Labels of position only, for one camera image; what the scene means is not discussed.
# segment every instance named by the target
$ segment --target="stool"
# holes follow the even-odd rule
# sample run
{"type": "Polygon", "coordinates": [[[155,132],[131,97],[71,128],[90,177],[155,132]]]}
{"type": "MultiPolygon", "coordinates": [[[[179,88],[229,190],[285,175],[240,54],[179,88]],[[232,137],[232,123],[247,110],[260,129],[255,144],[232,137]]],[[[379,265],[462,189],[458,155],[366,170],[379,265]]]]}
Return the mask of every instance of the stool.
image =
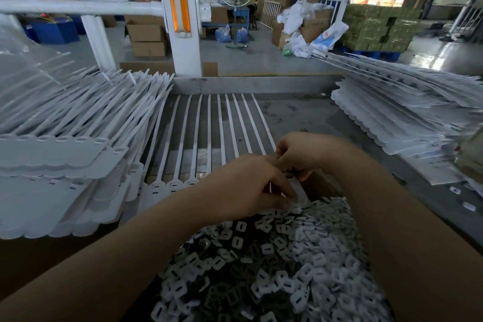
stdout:
{"type": "Polygon", "coordinates": [[[255,14],[250,15],[250,26],[253,27],[255,30],[258,30],[257,16],[255,14]]]}

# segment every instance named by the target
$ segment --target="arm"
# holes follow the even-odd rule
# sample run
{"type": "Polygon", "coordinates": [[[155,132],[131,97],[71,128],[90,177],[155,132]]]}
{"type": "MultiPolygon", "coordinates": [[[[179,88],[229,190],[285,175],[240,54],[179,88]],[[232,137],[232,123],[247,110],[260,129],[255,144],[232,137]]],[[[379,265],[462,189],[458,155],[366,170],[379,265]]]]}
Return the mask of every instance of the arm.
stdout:
{"type": "Polygon", "coordinates": [[[282,170],[320,168],[340,183],[371,270],[398,321],[476,321],[483,312],[483,257],[366,153],[334,136],[290,133],[282,170]]]}
{"type": "Polygon", "coordinates": [[[178,191],[47,271],[0,303],[7,321],[118,321],[168,260],[200,228],[240,219],[296,194],[266,157],[242,156],[178,191]]]}

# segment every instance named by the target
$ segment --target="blue table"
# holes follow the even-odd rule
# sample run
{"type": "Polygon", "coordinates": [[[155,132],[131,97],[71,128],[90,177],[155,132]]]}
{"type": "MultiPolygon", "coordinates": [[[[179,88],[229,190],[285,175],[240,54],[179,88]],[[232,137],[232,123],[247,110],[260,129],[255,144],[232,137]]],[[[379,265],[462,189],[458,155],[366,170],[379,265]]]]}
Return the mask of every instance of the blue table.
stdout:
{"type": "MultiPolygon", "coordinates": [[[[228,11],[233,11],[233,15],[236,15],[236,17],[245,17],[244,24],[240,23],[237,19],[237,26],[245,27],[247,31],[250,29],[249,28],[250,27],[250,8],[237,7],[237,12],[235,14],[234,12],[235,7],[230,7],[230,6],[222,6],[222,7],[225,7],[228,11]]],[[[234,23],[220,24],[220,23],[213,23],[213,22],[202,22],[203,27],[225,27],[226,25],[229,25],[230,28],[235,26],[234,23]]]]}

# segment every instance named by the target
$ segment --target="orange reflector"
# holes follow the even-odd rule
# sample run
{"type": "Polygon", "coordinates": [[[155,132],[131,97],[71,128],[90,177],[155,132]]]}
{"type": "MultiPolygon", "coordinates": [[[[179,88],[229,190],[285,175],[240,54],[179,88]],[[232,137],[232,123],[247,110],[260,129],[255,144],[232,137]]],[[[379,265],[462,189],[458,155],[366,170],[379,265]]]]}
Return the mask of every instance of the orange reflector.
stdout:
{"type": "Polygon", "coordinates": [[[174,32],[178,32],[178,18],[176,16],[176,4],[174,0],[170,0],[171,4],[171,14],[173,16],[174,32]]]}
{"type": "Polygon", "coordinates": [[[189,12],[188,12],[188,0],[180,0],[181,2],[181,15],[183,17],[183,26],[186,32],[191,32],[189,26],[189,12]]]}

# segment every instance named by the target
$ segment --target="hand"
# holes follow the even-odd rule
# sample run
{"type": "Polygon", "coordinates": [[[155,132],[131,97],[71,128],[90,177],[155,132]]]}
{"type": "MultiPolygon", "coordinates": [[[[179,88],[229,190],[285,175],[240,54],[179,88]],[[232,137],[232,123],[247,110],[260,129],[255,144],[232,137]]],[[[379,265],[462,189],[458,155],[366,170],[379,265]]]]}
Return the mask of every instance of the hand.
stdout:
{"type": "Polygon", "coordinates": [[[196,216],[207,225],[245,218],[264,209],[287,209],[289,199],[297,194],[273,163],[271,157],[244,154],[179,193],[192,199],[190,206],[196,207],[196,216]],[[268,192],[269,184],[272,191],[279,191],[268,192]]]}
{"type": "Polygon", "coordinates": [[[292,132],[278,143],[275,150],[277,167],[282,171],[301,171],[299,181],[305,181],[313,170],[321,168],[330,172],[330,163],[341,151],[351,145],[345,140],[330,135],[292,132]]]}

